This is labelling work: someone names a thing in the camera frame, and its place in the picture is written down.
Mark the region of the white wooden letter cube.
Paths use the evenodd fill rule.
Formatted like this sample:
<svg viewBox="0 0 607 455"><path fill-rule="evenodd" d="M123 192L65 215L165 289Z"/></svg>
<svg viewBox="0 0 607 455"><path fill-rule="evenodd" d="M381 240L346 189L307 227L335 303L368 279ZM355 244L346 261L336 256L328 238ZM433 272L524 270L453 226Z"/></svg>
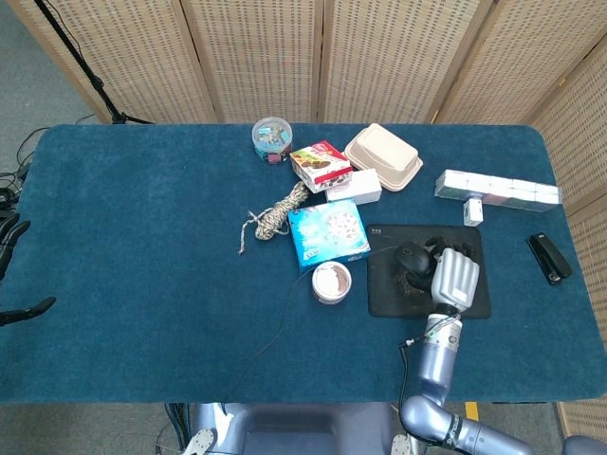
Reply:
<svg viewBox="0 0 607 455"><path fill-rule="evenodd" d="M463 206L464 225L477 227L484 222L483 202L480 198L472 197Z"/></svg>

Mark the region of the black tripod stand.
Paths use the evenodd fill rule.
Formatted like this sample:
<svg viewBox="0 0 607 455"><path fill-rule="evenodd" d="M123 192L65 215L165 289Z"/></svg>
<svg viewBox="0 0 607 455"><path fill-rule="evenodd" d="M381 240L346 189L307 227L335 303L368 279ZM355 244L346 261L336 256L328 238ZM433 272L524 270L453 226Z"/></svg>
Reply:
<svg viewBox="0 0 607 455"><path fill-rule="evenodd" d="M127 115L125 112L121 111L114 102L112 102L104 89L103 80L95 74L84 58L80 43L68 29L63 17L61 16L61 13L51 4L49 0L33 1L38 10L46 18L46 21L50 24L57 36L63 42L65 48L72 55L86 78L89 80L94 91L103 101L103 104L110 114L111 122L113 124L126 124L128 122L137 124L152 124L152 121Z"/></svg>

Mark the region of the blue-grey robot torso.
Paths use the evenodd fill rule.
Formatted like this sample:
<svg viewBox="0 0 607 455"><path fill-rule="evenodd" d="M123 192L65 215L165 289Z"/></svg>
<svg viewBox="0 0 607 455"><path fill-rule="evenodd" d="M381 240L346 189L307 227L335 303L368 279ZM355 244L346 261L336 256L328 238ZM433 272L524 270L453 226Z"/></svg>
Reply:
<svg viewBox="0 0 607 455"><path fill-rule="evenodd" d="M179 455L417 455L388 403L193 407Z"/></svg>

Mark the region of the black printed mouse pad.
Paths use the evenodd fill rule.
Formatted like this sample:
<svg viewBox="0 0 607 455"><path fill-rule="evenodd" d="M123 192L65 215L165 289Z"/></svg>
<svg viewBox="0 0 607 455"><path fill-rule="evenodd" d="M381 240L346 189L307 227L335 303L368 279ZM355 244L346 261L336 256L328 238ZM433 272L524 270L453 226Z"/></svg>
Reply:
<svg viewBox="0 0 607 455"><path fill-rule="evenodd" d="M465 319L488 319L490 297L480 230L476 227L439 225L382 225L367 228L372 249L368 257L368 308L375 317L420 319L433 309L429 292L414 287L405 269L394 254L404 243L421 247L433 237L442 237L455 246L465 246L470 257L479 264L480 274L473 305L463 313Z"/></svg>

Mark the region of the blue carpet table cover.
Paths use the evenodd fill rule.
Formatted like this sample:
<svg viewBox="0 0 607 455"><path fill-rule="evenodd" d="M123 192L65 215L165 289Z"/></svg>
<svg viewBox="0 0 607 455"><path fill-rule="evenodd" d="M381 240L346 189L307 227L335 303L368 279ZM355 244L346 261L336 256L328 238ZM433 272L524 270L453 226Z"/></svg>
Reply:
<svg viewBox="0 0 607 455"><path fill-rule="evenodd" d="M433 195L445 169L554 183L528 126L388 125L424 166L362 206L370 224L456 225ZM31 226L0 284L4 309L56 303L0 328L0 403L389 402L397 345L422 320L375 318L366 262L328 306L299 276L290 235L260 242L248 211L296 176L267 165L245 125L62 125L38 143L18 206ZM607 353L562 208L487 208L479 227L491 315L466 320L451 399L550 402L607 392ZM546 283L527 236L543 231L573 276Z"/></svg>

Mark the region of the clear jar of binder clips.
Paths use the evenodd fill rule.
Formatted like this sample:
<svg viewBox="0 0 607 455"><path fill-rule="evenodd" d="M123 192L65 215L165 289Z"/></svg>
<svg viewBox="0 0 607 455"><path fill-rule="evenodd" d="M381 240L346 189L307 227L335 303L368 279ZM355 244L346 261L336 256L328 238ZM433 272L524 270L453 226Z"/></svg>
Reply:
<svg viewBox="0 0 607 455"><path fill-rule="evenodd" d="M268 164L287 160L292 151L292 128L283 118L261 118L252 127L251 139L255 153Z"/></svg>

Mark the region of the woven wicker folding screen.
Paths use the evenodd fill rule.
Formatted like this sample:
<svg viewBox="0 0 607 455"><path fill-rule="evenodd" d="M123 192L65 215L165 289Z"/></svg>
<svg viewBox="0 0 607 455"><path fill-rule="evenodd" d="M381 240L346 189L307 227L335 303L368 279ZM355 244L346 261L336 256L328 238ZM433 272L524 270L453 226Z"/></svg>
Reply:
<svg viewBox="0 0 607 455"><path fill-rule="evenodd" d="M122 102L156 125L243 125L279 113L308 126L301 142L343 142L330 120L422 124L486 0L195 0L188 40L168 2L115 7L123 37L92 25L103 13L59 0L69 23L103 50L89 57L119 93L120 74L138 83ZM586 108L572 89L540 114L534 108L592 32L607 30L607 2L531 2L521 37L496 42L492 57L456 88L443 124L528 126L543 138L554 177L573 206L607 191L607 100Z"/></svg>

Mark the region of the long white multicolour box pack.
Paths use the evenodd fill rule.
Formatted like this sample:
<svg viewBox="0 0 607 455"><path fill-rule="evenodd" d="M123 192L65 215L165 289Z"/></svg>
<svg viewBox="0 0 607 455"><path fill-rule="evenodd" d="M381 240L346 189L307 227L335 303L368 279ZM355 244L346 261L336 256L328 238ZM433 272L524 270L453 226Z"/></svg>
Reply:
<svg viewBox="0 0 607 455"><path fill-rule="evenodd" d="M435 180L436 197L484 205L544 212L561 204L558 186L480 173L445 170Z"/></svg>

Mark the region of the blue cookie box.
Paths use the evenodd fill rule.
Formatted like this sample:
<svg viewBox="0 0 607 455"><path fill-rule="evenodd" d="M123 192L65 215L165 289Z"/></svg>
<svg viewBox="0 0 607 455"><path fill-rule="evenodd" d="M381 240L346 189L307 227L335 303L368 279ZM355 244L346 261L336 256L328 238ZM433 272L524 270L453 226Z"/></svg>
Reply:
<svg viewBox="0 0 607 455"><path fill-rule="evenodd" d="M325 262L349 263L371 253L352 199L291 210L287 215L301 272Z"/></svg>

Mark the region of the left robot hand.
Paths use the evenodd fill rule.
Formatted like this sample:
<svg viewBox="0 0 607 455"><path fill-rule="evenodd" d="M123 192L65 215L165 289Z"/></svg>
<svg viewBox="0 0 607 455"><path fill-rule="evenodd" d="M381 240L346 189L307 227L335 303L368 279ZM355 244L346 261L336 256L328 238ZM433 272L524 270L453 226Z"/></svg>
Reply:
<svg viewBox="0 0 607 455"><path fill-rule="evenodd" d="M30 221L20 222L20 214L17 212L0 222L0 284L6 277L18 239L29 227ZM48 297L29 308L0 311L0 327L37 318L50 309L55 302L55 297Z"/></svg>

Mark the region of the beige lidded food container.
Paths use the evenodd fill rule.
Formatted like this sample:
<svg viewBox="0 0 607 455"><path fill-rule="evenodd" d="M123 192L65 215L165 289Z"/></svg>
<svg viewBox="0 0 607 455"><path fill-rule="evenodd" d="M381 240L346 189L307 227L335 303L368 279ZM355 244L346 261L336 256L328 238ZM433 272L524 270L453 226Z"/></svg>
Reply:
<svg viewBox="0 0 607 455"><path fill-rule="evenodd" d="M402 191L423 167L418 150L377 123L363 128L344 149L358 170L375 169L380 185Z"/></svg>

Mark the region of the plain white cardboard box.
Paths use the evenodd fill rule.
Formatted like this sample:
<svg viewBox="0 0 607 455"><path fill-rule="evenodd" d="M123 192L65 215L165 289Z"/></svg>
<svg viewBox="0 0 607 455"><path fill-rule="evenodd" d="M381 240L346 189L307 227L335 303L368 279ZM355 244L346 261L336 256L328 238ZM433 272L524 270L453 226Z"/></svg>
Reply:
<svg viewBox="0 0 607 455"><path fill-rule="evenodd" d="M356 205L377 202L382 195L382 187L375 169L355 171L348 182L328 189L327 202L352 199Z"/></svg>

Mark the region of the black computer mouse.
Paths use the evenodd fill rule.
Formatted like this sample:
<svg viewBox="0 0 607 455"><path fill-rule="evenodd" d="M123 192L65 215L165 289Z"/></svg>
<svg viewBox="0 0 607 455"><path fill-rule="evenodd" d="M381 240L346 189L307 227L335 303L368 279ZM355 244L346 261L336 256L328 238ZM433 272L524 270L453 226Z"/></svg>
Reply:
<svg viewBox="0 0 607 455"><path fill-rule="evenodd" d="M435 269L433 255L415 242L407 242L395 249L396 262L417 278L429 278Z"/></svg>

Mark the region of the red white chocolate biscuit box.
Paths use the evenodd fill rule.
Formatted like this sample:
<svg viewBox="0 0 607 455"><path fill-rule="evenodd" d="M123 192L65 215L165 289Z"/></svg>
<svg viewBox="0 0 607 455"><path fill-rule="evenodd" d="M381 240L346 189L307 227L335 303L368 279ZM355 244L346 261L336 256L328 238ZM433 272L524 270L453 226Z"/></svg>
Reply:
<svg viewBox="0 0 607 455"><path fill-rule="evenodd" d="M293 172L312 193L349 182L354 171L349 159L326 140L292 152L289 157Z"/></svg>

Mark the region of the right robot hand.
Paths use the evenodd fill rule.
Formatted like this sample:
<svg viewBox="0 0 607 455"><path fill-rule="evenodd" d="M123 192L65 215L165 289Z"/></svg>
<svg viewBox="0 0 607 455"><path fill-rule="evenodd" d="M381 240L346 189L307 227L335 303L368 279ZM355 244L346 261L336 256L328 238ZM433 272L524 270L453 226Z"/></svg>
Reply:
<svg viewBox="0 0 607 455"><path fill-rule="evenodd" d="M469 310L480 277L480 265L470 257L466 246L457 246L444 237L431 238L424 248L435 259L433 274L423 279L406 271L410 284L429 292L436 306L447 305L457 313Z"/></svg>

